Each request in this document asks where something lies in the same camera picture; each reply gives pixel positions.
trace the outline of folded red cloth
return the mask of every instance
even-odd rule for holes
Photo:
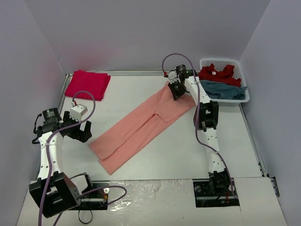
[[[203,67],[198,73],[198,77],[200,80],[223,82],[227,85],[240,87],[241,79],[233,78],[233,70],[233,65],[227,65],[222,72],[218,72],[214,69],[214,64],[211,64],[209,67]]]
[[[102,100],[104,92],[108,87],[111,76],[104,73],[92,73],[85,71],[76,71],[72,80],[65,91],[65,96],[73,97],[75,93],[81,90],[90,92],[95,100]],[[80,93],[76,98],[91,100],[87,93]]]

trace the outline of wall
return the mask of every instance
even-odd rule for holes
[[[270,0],[25,0],[63,71],[160,69],[173,52],[239,59]],[[167,68],[183,63],[175,56]]]
[[[240,62],[250,91],[251,130],[289,226],[300,225],[301,1],[272,0]]]
[[[40,164],[34,120],[57,106],[64,78],[23,0],[0,1],[0,76],[0,215],[1,225],[12,226]]]

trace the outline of pink cloth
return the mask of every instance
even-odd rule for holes
[[[166,84],[90,144],[109,174],[114,173],[150,141],[195,106],[183,95],[174,101]]]

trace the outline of laundry basket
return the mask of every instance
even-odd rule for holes
[[[243,70],[240,66],[240,63],[237,60],[221,59],[221,58],[204,58],[204,59],[200,60],[199,64],[200,64],[200,69],[202,69],[202,67],[204,67],[204,66],[210,66],[210,64],[214,64],[214,68],[217,71],[222,71],[226,65],[233,65],[233,66],[235,66],[233,77],[235,79],[239,79],[239,78],[241,79],[241,86],[247,86]],[[214,100],[217,102],[223,102],[223,103],[239,104],[239,103],[245,103],[245,102],[249,101],[250,96],[249,96],[248,89],[245,90],[245,95],[246,95],[246,97],[244,100],[227,100],[227,99],[224,99],[224,100],[223,99],[214,99]]]

